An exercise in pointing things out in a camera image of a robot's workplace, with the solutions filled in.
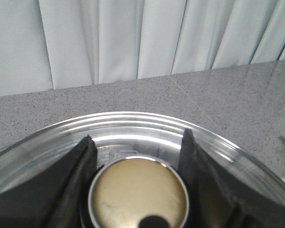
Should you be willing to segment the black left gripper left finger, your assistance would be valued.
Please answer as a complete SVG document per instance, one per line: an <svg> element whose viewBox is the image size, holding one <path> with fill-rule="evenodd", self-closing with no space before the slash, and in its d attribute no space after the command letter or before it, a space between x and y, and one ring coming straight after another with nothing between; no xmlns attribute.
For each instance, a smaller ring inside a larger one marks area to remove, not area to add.
<svg viewBox="0 0 285 228"><path fill-rule="evenodd" d="M79 228L80 206L97 170L97 148L84 137L59 161L0 194L0 228Z"/></svg>

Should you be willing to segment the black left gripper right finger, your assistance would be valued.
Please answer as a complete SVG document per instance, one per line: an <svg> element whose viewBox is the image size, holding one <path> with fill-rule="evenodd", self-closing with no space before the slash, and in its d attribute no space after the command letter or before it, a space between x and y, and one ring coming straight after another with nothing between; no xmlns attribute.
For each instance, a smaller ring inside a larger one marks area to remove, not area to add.
<svg viewBox="0 0 285 228"><path fill-rule="evenodd" d="M185 129L178 173L189 195L188 228L285 228L285 207L259 194L210 157Z"/></svg>

